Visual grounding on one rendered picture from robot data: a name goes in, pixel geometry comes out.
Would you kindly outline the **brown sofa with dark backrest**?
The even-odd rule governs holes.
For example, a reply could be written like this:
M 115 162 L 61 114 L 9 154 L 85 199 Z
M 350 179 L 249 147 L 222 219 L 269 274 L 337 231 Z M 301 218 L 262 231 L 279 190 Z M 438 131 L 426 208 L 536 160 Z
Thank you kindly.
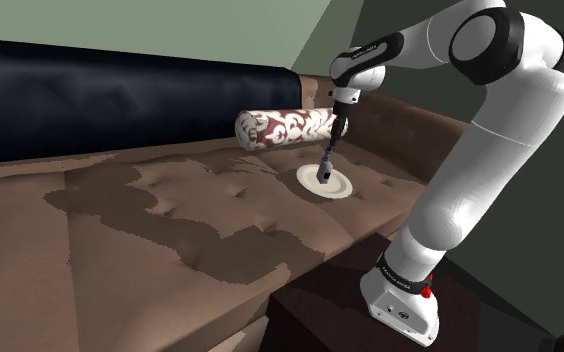
M 0 352 L 248 352 L 269 295 L 407 216 L 464 124 L 367 93 L 334 163 L 248 152 L 244 110 L 327 107 L 288 69 L 0 41 Z

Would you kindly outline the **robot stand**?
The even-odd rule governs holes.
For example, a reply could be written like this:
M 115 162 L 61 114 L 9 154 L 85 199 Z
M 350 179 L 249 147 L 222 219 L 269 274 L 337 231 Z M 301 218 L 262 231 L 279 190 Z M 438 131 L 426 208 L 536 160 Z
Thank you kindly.
M 360 279 L 389 243 L 373 234 L 275 291 L 259 352 L 555 352 L 555 336 L 449 259 L 433 272 L 440 327 L 431 346 L 379 323 Z

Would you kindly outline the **red white patterned bolster pillow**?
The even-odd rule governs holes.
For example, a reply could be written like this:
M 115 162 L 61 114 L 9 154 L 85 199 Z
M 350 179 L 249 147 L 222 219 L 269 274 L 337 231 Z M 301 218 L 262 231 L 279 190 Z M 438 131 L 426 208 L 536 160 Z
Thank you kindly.
M 329 140 L 336 116 L 332 108 L 242 111 L 235 135 L 246 151 Z

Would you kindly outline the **cream round plate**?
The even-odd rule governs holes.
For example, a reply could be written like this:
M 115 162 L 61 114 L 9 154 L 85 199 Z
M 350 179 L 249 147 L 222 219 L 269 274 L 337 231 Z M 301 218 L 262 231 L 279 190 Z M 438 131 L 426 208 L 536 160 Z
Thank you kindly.
M 333 170 L 327 183 L 321 184 L 317 179 L 318 164 L 303 165 L 296 171 L 299 183 L 309 192 L 327 199 L 343 199 L 351 195 L 351 181 L 338 170 Z

